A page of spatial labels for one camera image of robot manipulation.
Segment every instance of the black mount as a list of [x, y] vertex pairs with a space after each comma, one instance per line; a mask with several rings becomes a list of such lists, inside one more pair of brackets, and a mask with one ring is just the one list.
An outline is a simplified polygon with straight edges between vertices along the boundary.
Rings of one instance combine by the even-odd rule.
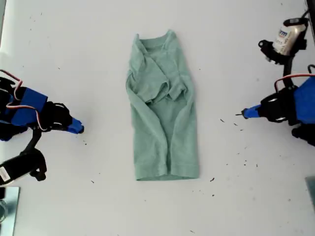
[[[297, 37], [292, 49], [290, 50], [290, 55], [282, 55], [275, 51], [273, 45], [273, 42], [267, 41], [267, 40], [261, 40], [258, 43], [258, 46], [260, 47], [260, 50], [269, 60], [274, 61], [276, 64], [283, 65], [283, 76], [290, 75], [292, 71], [292, 62], [295, 54], [299, 50], [305, 50], [307, 46], [307, 41], [305, 39], [305, 34], [309, 25], [309, 19], [308, 18], [294, 18], [294, 19], [288, 19], [284, 21], [284, 26], [296, 26], [296, 25], [305, 25], [305, 30], [300, 33], [300, 35]], [[293, 88], [294, 84], [293, 81], [289, 79], [283, 80], [284, 86], [286, 88]]]

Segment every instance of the white table surface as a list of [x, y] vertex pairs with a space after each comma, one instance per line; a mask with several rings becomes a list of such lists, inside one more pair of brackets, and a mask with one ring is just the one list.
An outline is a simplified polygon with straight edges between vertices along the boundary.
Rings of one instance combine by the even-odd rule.
[[[43, 134], [37, 148], [47, 179], [14, 183], [21, 187], [15, 236], [315, 235], [304, 180], [315, 175], [315, 148], [286, 123], [235, 116], [273, 93], [282, 75], [258, 42], [274, 40], [283, 20], [304, 10], [302, 0], [8, 0], [1, 68], [85, 125], [82, 135]], [[137, 182], [125, 89], [131, 44], [136, 33], [168, 29], [196, 87], [201, 175]], [[307, 38], [293, 72], [314, 63], [310, 30]], [[2, 159], [31, 135], [1, 143]]]

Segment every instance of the red wire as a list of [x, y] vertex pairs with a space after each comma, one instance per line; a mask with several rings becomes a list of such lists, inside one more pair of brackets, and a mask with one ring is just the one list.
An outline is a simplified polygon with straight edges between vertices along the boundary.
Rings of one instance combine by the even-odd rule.
[[311, 76], [315, 76], [315, 74], [294, 74], [294, 75], [286, 75], [286, 76], [283, 76], [281, 79], [278, 79], [275, 81], [275, 90], [276, 92], [278, 92], [278, 86], [277, 86], [277, 83], [281, 80], [285, 80], [285, 79], [289, 79], [289, 78], [294, 78], [294, 77], [311, 77]]

